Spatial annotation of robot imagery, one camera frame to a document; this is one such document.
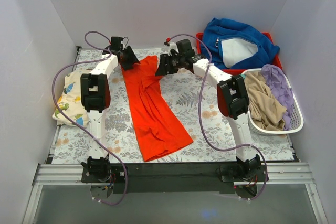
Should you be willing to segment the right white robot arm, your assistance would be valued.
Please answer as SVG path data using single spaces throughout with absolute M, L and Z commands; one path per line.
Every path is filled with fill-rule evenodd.
M 160 55 L 156 76 L 175 74 L 186 69 L 201 77 L 203 83 L 209 83 L 217 90 L 217 105 L 221 114 L 227 118 L 231 127 L 236 152 L 238 177 L 248 181 L 256 177 L 261 167 L 258 151 L 252 146 L 252 137 L 248 125 L 249 98 L 241 75 L 232 76 L 214 66 L 211 60 L 196 54 L 188 39 L 177 43 L 168 38 L 164 44 L 169 48 Z

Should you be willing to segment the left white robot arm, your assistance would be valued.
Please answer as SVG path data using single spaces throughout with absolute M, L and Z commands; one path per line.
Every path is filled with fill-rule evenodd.
M 88 174 L 100 182 L 112 178 L 108 152 L 101 146 L 106 145 L 106 113 L 110 106 L 111 95 L 108 79 L 117 66 L 123 70 L 139 64 L 132 48 L 124 42 L 124 37 L 111 37 L 102 56 L 111 53 L 108 59 L 99 62 L 89 73 L 80 77 L 81 103 L 88 115 L 87 130 L 94 136 L 90 143 L 86 163 L 82 163 Z

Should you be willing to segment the orange t shirt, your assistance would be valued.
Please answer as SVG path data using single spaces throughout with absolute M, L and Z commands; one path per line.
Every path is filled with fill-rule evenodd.
M 155 76 L 157 68 L 157 56 L 147 56 L 133 69 L 122 71 L 136 139 L 145 162 L 193 143 L 161 95 L 161 77 Z

